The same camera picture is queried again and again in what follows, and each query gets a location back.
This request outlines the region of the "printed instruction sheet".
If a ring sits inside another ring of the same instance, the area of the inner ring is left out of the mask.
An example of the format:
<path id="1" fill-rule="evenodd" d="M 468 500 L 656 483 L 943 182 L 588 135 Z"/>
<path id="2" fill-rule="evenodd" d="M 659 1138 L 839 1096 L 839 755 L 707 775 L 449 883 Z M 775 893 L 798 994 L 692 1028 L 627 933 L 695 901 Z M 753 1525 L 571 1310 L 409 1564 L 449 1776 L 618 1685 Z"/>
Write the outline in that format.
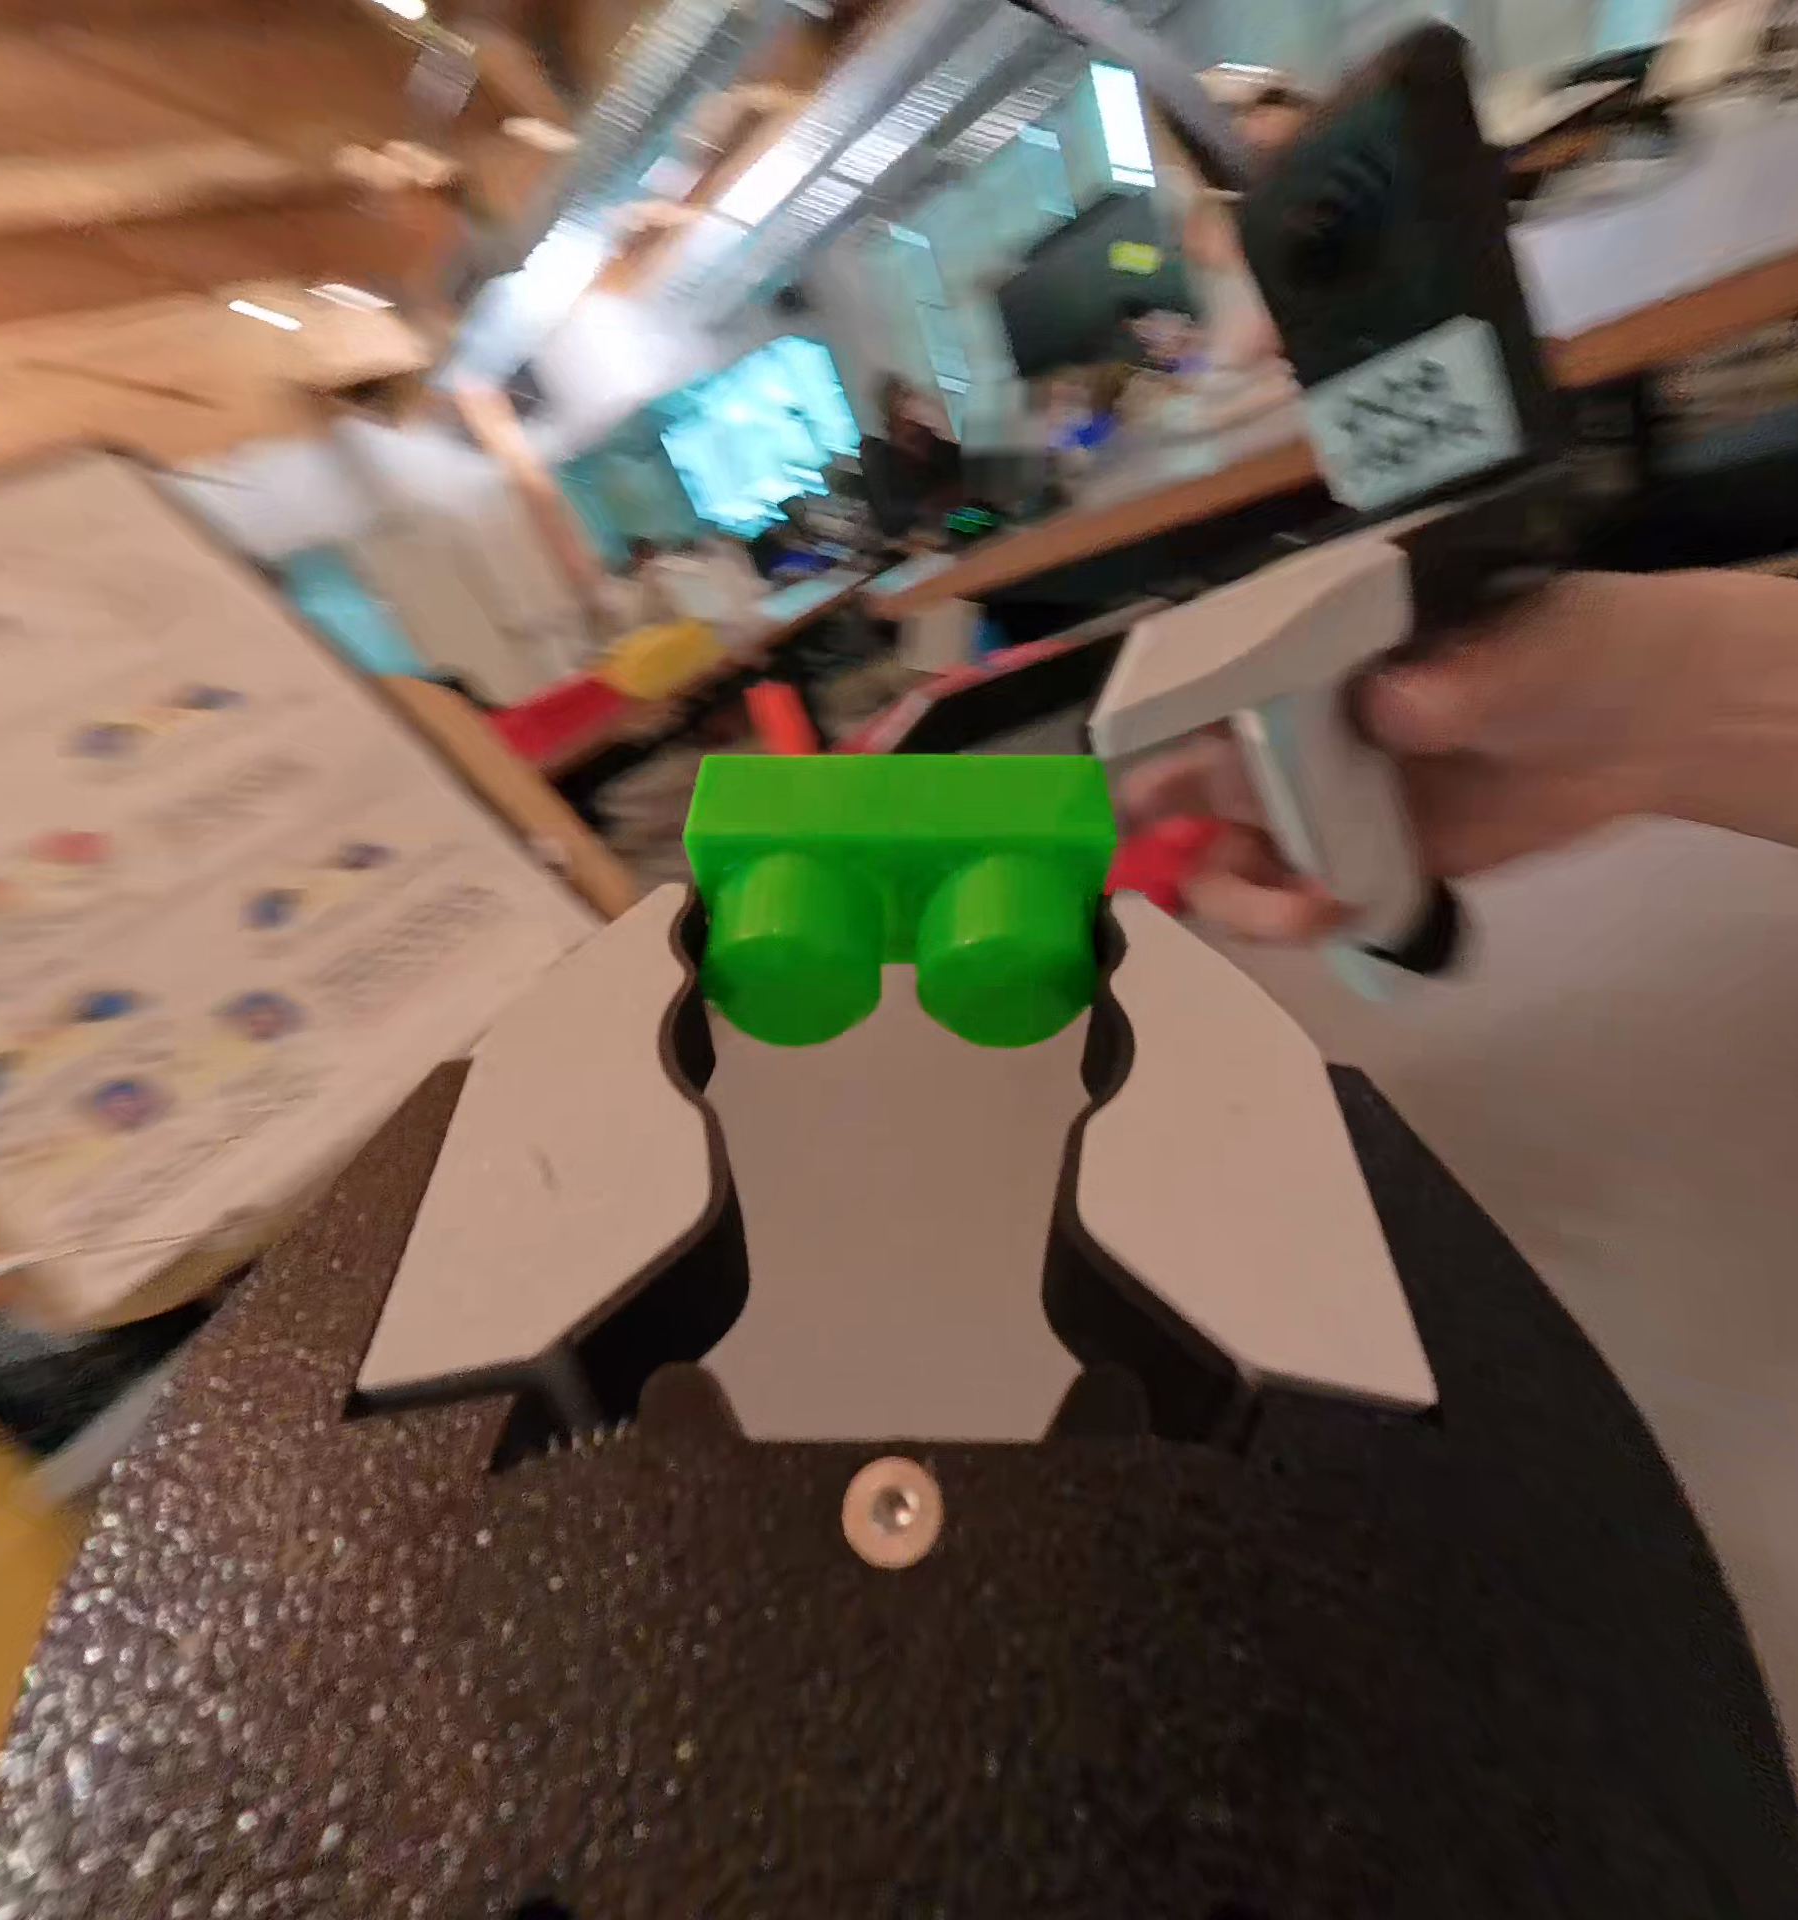
<path id="1" fill-rule="evenodd" d="M 0 473 L 0 1310 L 250 1257 L 599 916 L 164 494 Z"/>

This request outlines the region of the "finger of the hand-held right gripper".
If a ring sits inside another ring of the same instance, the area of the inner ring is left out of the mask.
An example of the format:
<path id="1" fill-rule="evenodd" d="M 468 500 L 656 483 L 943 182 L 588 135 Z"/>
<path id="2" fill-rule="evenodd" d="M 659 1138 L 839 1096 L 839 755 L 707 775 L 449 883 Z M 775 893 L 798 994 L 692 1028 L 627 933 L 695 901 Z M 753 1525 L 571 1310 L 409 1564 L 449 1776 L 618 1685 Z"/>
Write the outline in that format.
<path id="1" fill-rule="evenodd" d="M 1329 690 L 1412 633 L 1409 553 L 1350 533 L 1134 622 L 1088 714 L 1101 760 L 1144 755 L 1249 707 Z"/>

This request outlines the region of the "person's right hand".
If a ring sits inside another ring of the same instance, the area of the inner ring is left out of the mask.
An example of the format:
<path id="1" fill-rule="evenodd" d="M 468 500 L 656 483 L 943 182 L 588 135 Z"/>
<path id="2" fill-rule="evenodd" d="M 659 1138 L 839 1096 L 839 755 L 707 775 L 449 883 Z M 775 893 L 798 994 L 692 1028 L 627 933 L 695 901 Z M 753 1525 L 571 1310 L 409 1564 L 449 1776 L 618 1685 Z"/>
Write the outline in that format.
<path id="1" fill-rule="evenodd" d="M 1513 609 L 1388 657 L 1350 714 L 1393 760 L 1431 875 L 1469 879 L 1624 819 L 1679 815 L 1699 575 L 1567 575 Z M 1212 725 L 1116 780 L 1123 831 L 1216 819 L 1179 879 L 1196 918 L 1255 942 L 1316 942 L 1350 902 L 1271 843 L 1244 760 Z"/>

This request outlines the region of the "red plastic bin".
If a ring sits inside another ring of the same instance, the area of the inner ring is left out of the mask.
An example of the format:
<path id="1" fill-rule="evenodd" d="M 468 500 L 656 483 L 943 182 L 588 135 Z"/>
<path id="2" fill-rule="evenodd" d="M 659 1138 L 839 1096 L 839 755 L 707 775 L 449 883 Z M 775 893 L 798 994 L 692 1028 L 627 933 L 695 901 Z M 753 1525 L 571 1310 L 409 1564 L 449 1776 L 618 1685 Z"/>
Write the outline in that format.
<path id="1" fill-rule="evenodd" d="M 485 723 L 517 760 L 558 775 L 618 743 L 647 714 L 649 702 L 607 676 L 571 676 L 513 707 L 485 709 Z"/>
<path id="2" fill-rule="evenodd" d="M 1091 755 L 1088 707 L 1096 684 L 1018 676 L 973 677 L 952 690 L 913 690 L 864 725 L 839 734 L 835 752 L 859 755 Z M 1123 829 L 1110 866 L 1110 893 L 1138 893 L 1185 916 L 1192 875 L 1242 831 L 1222 819 L 1175 812 L 1150 829 Z"/>

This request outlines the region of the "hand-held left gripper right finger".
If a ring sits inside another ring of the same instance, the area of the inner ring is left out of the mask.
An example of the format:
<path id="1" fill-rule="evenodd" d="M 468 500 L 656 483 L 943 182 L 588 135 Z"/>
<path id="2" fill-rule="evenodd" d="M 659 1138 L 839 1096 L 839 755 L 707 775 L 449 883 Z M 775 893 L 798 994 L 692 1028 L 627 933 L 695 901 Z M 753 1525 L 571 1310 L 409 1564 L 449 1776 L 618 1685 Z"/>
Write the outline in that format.
<path id="1" fill-rule="evenodd" d="M 1044 1315 L 1162 1443 L 1242 1447 L 1266 1396 L 1435 1418 L 1441 1388 L 1311 1035 L 1144 894 L 1101 902 L 1085 1108 Z"/>

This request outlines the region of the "black monitor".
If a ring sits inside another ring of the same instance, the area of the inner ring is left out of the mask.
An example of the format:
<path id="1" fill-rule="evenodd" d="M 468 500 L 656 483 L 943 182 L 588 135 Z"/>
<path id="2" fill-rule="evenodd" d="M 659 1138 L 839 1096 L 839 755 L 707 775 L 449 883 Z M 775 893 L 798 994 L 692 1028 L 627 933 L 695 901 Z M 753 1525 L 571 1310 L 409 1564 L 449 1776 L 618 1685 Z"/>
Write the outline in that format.
<path id="1" fill-rule="evenodd" d="M 995 308 L 1022 383 L 1127 356 L 1134 320 L 1196 318 L 1200 300 L 1153 194 L 1114 190 L 1052 229 L 1000 281 Z"/>

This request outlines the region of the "stack of yellow bins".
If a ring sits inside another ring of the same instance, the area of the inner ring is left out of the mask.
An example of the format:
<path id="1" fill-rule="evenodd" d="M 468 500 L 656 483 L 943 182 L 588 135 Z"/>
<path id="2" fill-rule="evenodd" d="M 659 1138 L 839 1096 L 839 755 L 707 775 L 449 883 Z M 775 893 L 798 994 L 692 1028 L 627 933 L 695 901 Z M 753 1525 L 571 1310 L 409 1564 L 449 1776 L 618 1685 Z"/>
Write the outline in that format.
<path id="1" fill-rule="evenodd" d="M 723 665 L 725 642 L 702 617 L 666 617 L 615 640 L 596 676 L 631 702 L 666 702 Z"/>

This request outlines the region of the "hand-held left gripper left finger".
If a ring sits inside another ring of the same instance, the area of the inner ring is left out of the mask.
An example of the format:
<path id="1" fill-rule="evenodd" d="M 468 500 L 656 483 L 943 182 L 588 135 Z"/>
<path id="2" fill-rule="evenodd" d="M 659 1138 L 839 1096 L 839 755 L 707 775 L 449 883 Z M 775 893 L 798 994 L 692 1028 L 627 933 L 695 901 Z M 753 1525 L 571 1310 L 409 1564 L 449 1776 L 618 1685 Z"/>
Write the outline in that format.
<path id="1" fill-rule="evenodd" d="M 558 960 L 468 1051 L 354 1405 L 511 1396 L 634 1427 L 738 1324 L 750 1253 L 684 883 Z"/>

